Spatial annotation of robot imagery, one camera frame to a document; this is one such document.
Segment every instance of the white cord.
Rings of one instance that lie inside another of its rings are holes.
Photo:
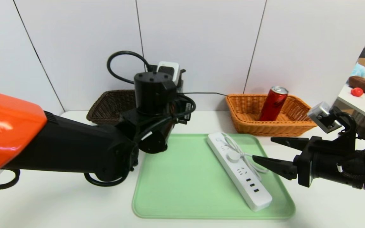
[[[240,155],[240,158],[245,161],[249,169],[256,175],[259,181],[261,181],[261,176],[259,172],[266,173],[268,172],[268,169],[261,169],[255,166],[253,163],[249,162],[246,156],[252,157],[253,155],[243,152],[240,146],[228,134],[222,132],[222,135],[225,138],[225,142],[227,143],[226,146],[229,146],[234,151],[236,151]]]

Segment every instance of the white power strip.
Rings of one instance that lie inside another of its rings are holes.
[[[209,134],[207,142],[250,209],[259,211],[268,207],[272,196],[239,154],[228,146],[222,133]]]

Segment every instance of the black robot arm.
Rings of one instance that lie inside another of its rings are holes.
[[[90,126],[45,111],[45,126],[3,167],[15,172],[16,177],[0,185],[0,189],[15,185],[20,169],[81,172],[94,185],[114,186],[134,170],[139,149],[147,153],[165,151],[174,125],[187,124],[196,105],[177,92],[185,70],[178,72],[180,78],[175,82],[170,74],[156,72],[153,67],[149,70],[135,75],[136,108],[121,113],[121,121],[116,125]]]
[[[300,150],[301,154],[293,161],[259,156],[253,156],[253,160],[288,180],[298,177],[298,184],[302,186],[310,187],[314,178],[324,178],[365,189],[365,150],[355,149],[356,123],[353,117],[336,107],[314,117],[312,119],[319,120],[318,125],[323,130],[328,130],[328,126],[330,130],[339,123],[345,129],[333,141],[317,136],[310,139],[272,137],[271,141]]]

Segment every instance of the brown wicker basket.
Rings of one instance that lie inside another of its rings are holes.
[[[103,93],[87,114],[87,120],[96,124],[116,124],[120,113],[136,108],[134,90],[114,90]]]
[[[285,100],[276,121],[257,121],[266,98],[267,94],[230,94],[226,97],[236,131],[255,136],[295,137],[316,127],[307,116],[311,108],[292,95]]]

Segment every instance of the white plug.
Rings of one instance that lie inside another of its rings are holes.
[[[222,133],[209,134],[207,142],[252,211],[268,207],[272,196],[241,155],[224,140]]]
[[[178,80],[180,79],[180,65],[178,63],[161,61],[158,63],[157,72],[171,75],[174,84],[178,85]]]

